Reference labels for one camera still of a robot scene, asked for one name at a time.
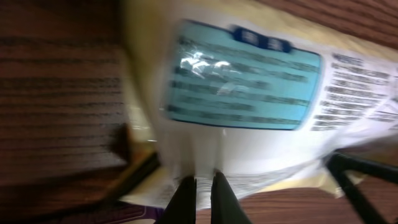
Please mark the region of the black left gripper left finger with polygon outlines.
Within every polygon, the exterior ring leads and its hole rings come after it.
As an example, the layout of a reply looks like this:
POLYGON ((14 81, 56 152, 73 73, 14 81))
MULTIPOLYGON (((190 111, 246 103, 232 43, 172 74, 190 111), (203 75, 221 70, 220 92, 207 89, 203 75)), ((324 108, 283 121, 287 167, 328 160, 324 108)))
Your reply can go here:
POLYGON ((185 177, 155 224, 195 224, 197 182, 185 177))

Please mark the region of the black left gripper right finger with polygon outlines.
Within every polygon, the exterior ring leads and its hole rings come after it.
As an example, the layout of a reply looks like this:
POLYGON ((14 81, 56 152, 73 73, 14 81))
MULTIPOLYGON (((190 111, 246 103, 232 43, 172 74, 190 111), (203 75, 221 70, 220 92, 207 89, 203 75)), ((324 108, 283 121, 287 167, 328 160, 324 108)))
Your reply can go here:
POLYGON ((252 224, 222 172, 215 172, 211 187, 211 224, 252 224))

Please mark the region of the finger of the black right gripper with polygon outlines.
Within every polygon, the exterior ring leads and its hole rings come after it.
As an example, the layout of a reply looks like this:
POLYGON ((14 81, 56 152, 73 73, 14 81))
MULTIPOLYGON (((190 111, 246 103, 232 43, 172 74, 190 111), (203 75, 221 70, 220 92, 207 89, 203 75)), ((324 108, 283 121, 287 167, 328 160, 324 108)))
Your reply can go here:
POLYGON ((330 153, 325 158, 325 166, 345 193, 346 198, 362 219, 363 223, 387 224, 386 220, 348 178, 346 171, 357 171, 396 184, 396 166, 352 156, 341 151, 330 153))

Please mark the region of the yellow wet wipes pack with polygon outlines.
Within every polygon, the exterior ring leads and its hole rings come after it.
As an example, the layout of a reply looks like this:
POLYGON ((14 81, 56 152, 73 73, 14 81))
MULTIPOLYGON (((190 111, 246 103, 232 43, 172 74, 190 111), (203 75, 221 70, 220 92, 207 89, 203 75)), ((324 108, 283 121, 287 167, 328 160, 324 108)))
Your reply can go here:
POLYGON ((197 180, 210 206, 213 174, 237 198, 341 188, 322 159, 397 145, 397 52, 254 1, 123 1, 124 87, 134 143, 161 167, 124 202, 166 207, 197 180))

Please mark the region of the red Carefree pad pack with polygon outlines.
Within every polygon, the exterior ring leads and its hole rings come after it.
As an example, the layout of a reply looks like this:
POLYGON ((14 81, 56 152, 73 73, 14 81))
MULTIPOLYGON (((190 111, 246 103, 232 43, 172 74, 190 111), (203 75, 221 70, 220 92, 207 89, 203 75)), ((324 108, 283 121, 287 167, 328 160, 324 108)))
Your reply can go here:
POLYGON ((153 224, 164 213, 163 208, 119 202, 110 208, 62 216, 45 224, 153 224))

